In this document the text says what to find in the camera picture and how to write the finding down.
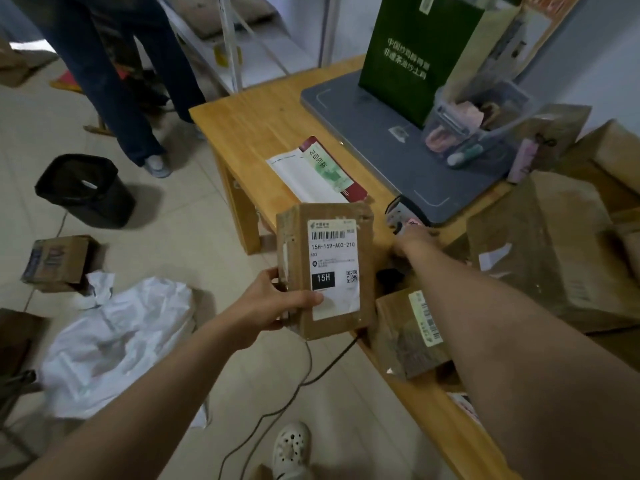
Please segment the person's right arm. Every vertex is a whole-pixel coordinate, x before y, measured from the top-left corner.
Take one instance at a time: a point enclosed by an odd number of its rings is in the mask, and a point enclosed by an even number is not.
[[[640,478],[640,374],[520,291],[446,256],[427,228],[408,226],[396,252],[418,275],[511,468],[525,479]]]

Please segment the black trash can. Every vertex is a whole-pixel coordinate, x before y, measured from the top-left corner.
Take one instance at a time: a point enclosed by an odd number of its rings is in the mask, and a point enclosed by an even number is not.
[[[111,160],[69,153],[51,162],[36,184],[36,195],[64,207],[91,227],[120,229],[136,206]]]

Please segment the person's leg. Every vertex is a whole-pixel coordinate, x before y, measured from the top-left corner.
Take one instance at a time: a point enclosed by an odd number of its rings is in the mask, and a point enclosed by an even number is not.
[[[67,64],[124,153],[142,166],[164,148],[102,46],[89,9],[76,0],[14,0]]]
[[[309,469],[311,432],[297,421],[286,425],[276,436],[272,465],[274,480],[313,480]]]
[[[164,82],[178,116],[192,123],[189,109],[204,104],[204,95],[160,3],[157,0],[130,0],[124,6],[121,2],[110,1],[101,6],[109,10],[123,31],[133,33],[140,40]]]

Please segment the plastic container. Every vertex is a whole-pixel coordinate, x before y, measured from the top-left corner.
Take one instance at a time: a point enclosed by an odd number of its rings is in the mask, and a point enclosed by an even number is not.
[[[466,101],[478,108],[487,103],[494,104],[499,108],[494,122],[485,129],[470,125],[456,109],[457,104]],[[436,91],[435,103],[427,117],[423,135],[430,148],[436,147],[433,143],[436,138],[449,138],[448,143],[451,144],[444,142],[442,146],[446,148],[436,151],[436,154],[446,159],[450,166],[459,166],[451,164],[452,155],[457,156],[458,160],[464,155],[464,161],[460,163],[464,164],[497,145],[504,146],[505,152],[515,155],[520,142],[511,138],[511,130],[535,115],[539,108],[537,100],[511,81],[491,73],[482,73],[468,84],[453,83]]]
[[[81,154],[60,155],[35,186],[36,195],[91,227],[120,229],[131,217],[136,200],[118,178],[107,158]]]

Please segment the crumpled white paper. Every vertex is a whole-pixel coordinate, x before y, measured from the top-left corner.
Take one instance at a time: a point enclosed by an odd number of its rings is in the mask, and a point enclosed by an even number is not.
[[[191,334],[194,308],[187,285],[148,278],[82,312],[40,368],[54,416],[87,419],[100,411]],[[203,406],[191,426],[206,423]]]
[[[74,305],[78,310],[89,310],[96,306],[102,306],[109,298],[113,290],[113,282],[116,275],[105,273],[104,271],[94,271],[86,275],[87,281],[91,285],[91,293],[87,296],[77,294],[74,297]]]

